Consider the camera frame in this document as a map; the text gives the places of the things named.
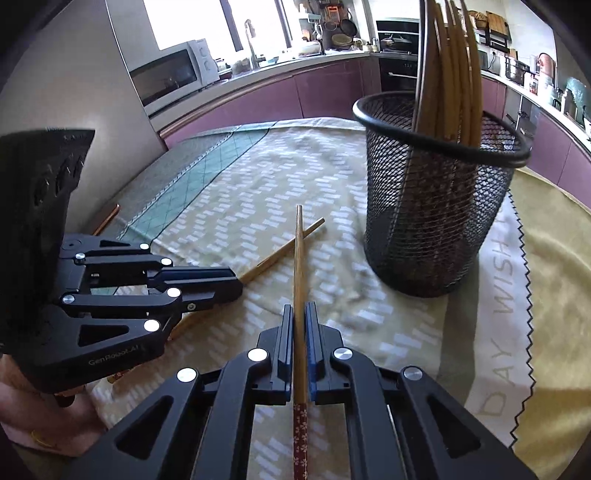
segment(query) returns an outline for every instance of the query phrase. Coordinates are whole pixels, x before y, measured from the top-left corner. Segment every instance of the zigzag edge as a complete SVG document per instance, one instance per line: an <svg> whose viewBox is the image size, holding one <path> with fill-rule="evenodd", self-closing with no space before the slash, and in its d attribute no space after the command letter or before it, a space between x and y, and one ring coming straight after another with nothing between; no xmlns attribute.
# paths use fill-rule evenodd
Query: zigzag edge
<svg viewBox="0 0 591 480"><path fill-rule="evenodd" d="M518 438L515 435L515 431L517 430L517 428L519 428L519 417L520 415L525 411L525 403L534 396L534 386L535 386L535 378L532 376L532 373L534 371L533 367L531 366L531 353L530 353L530 348L533 345L533 341L531 339L531 333L534 331L533 327L531 326L531 322L534 319L533 315L531 314L531 308L532 308L532 303L531 303L531 290L530 290L530 284L531 284L531 280L530 280L530 268L528 266L527 263L527 259L525 257L525 244L523 241L523 237L524 237L524 233L523 233L523 223L521 223L521 218L519 218L519 213L517 212L517 208L515 207L515 202L513 200L513 195L511 194L511 192L508 192L509 194L509 199L511 200L511 206L513 207L513 211L515 212L515 217L517 218L517 223L519 224L519 241L521 243L521 258L523 258L524 260L524 264L525 264L525 278L527 279L527 283L525 285L525 288L527 288L527 302L530 304L527 307L527 313L530 316L529 320L527 321L527 325L530 327L530 331L527 334L527 338L530 341L530 344L527 346L527 348L525 349L525 351L527 352L527 366L530 368L530 371L528 373L528 376L531 378L531 386L530 386L530 394L529 396L523 401L521 402L521 411L515 416L515 427L511 430L510 434L513 437L513 442L511 442L511 444L509 445L509 448L514 449L515 444L517 443Z"/></svg>

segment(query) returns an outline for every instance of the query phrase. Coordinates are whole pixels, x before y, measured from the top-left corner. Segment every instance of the white microwave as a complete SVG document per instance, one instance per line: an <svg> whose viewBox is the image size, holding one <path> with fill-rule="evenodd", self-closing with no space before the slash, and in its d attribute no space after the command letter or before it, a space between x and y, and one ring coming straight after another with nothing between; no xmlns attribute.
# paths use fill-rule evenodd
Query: white microwave
<svg viewBox="0 0 591 480"><path fill-rule="evenodd" d="M220 78L204 38L160 50L129 75L148 115Z"/></svg>

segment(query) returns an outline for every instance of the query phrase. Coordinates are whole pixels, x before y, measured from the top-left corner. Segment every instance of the black mesh pencil holder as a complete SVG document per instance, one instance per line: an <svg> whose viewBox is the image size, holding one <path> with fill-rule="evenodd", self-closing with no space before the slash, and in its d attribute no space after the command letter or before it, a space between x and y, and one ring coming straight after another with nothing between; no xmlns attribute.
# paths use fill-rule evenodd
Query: black mesh pencil holder
<svg viewBox="0 0 591 480"><path fill-rule="evenodd" d="M437 297L458 286L474 263L530 150L487 112L480 148L416 134L414 108L414 92L379 93L353 106L366 126L365 255L390 287Z"/></svg>

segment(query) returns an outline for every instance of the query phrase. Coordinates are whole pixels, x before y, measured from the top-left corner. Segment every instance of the human hand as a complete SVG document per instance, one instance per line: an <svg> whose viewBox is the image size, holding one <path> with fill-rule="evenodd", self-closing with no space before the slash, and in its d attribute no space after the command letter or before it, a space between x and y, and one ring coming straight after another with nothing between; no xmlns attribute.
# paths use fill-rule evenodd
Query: human hand
<svg viewBox="0 0 591 480"><path fill-rule="evenodd" d="M83 386L60 395L73 394L74 402L60 408L31 385L9 355L0 358L0 423L13 442L67 456L88 450L105 427Z"/></svg>

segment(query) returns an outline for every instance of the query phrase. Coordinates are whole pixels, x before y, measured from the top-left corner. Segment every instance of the window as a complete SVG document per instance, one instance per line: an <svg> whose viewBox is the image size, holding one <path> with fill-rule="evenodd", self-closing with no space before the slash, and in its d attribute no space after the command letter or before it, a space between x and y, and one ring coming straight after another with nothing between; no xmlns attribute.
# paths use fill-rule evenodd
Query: window
<svg viewBox="0 0 591 480"><path fill-rule="evenodd" d="M292 14L293 0L286 3ZM257 55L271 58L287 48L283 28L289 32L289 27L281 19L281 0L144 0L144 4L160 50L205 38L215 59L232 59L241 48L250 55L247 19L255 29L252 43ZM230 18L224 15L222 5ZM233 39L230 29L234 27L237 36Z"/></svg>
<svg viewBox="0 0 591 480"><path fill-rule="evenodd" d="M256 36L252 39L252 44L257 55L264 53L269 59L287 48L275 0L229 0L229 2L242 45L247 51L248 42L244 22L248 18L255 29Z"/></svg>
<svg viewBox="0 0 591 480"><path fill-rule="evenodd" d="M235 51L219 1L144 0L158 48L205 38L214 59Z"/></svg>

